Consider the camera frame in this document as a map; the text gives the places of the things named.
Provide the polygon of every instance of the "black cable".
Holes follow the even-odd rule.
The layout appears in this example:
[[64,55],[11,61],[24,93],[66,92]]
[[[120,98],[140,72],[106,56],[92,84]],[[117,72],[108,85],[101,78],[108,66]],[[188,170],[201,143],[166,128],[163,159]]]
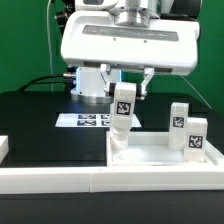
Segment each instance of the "black cable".
[[20,87],[18,89],[18,91],[24,92],[29,86],[45,85],[45,84],[64,84],[64,82],[34,82],[34,83],[27,83],[26,85]]
[[47,75],[47,76],[42,76],[36,79],[31,80],[27,84],[21,86],[18,91],[24,91],[28,86],[32,85],[33,83],[36,83],[38,81],[46,80],[46,79],[54,79],[54,78],[63,78],[63,75]]
[[206,101],[206,99],[198,92],[198,90],[182,75],[180,76],[190,87],[197,93],[197,95],[202,99],[202,101],[210,108],[212,109],[211,105]]
[[178,20],[178,21],[191,21],[191,22],[197,22],[197,20],[185,15],[185,14],[161,14],[160,16],[161,19],[165,20]]

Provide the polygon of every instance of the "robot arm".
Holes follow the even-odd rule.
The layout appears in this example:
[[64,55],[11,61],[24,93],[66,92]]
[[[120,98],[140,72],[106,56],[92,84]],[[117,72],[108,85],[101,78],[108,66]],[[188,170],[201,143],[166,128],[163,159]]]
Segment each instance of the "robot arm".
[[[201,0],[72,2],[76,12],[64,30],[62,57],[68,66],[100,71],[106,92],[114,94],[111,146],[125,149],[136,96],[144,99],[153,75],[188,75],[196,67],[200,26],[191,17],[198,16]],[[144,73],[142,85],[111,85],[114,70]]]

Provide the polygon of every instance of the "white tray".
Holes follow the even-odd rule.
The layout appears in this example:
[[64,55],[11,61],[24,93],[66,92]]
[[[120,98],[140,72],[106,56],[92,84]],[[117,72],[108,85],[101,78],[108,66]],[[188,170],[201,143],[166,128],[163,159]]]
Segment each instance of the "white tray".
[[[112,152],[108,148],[108,167],[1,168],[0,194],[224,190],[224,160],[218,150],[207,142],[205,163],[184,163],[181,154],[176,152],[174,159],[176,153],[170,154],[163,148],[167,142],[167,134],[131,133],[131,147],[136,146],[132,143],[136,143],[137,139],[141,142],[141,147],[146,147],[147,153],[150,152],[147,149],[148,143],[153,143],[154,151],[158,150],[156,136],[160,138],[159,143],[162,145],[160,153],[146,157],[149,158],[146,161],[135,161],[136,164],[113,162]],[[0,136],[1,158],[7,152],[7,137]]]
[[110,147],[107,133],[108,166],[206,166],[224,165],[224,156],[208,141],[205,146],[204,163],[185,162],[184,151],[168,148],[168,132],[130,132],[128,149],[119,151]]

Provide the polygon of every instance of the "metal bracket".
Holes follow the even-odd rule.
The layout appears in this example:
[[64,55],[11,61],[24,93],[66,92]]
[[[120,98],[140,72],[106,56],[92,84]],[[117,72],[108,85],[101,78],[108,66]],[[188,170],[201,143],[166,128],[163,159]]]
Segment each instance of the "metal bracket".
[[154,68],[145,68],[144,69],[144,80],[141,83],[142,86],[142,97],[140,98],[141,100],[145,99],[145,96],[147,95],[146,87],[151,81],[152,77],[155,74],[155,69]]
[[101,64],[100,73],[105,84],[109,82],[108,76],[110,75],[110,71],[111,71],[111,66],[109,64]]

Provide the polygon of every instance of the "white rectangular object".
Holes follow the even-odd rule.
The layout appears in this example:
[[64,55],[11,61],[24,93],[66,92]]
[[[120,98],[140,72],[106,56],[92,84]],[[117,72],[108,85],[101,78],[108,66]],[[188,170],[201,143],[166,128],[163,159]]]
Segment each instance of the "white rectangular object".
[[[110,114],[76,114],[76,113],[68,113],[68,114],[60,114],[56,127],[73,127],[73,128],[106,128],[110,127]],[[132,119],[132,127],[139,128],[141,124],[136,117],[133,115]]]
[[155,68],[188,75],[197,65],[197,22],[150,20],[150,28],[119,27],[108,12],[78,11],[66,24],[61,55],[67,65],[108,64],[121,70]]
[[223,190],[223,169],[194,164],[91,168],[90,192]]
[[169,149],[184,150],[189,104],[172,103],[170,114]]
[[89,192],[90,168],[2,168],[0,194]]
[[207,119],[188,118],[184,159],[186,161],[203,162],[207,136]]

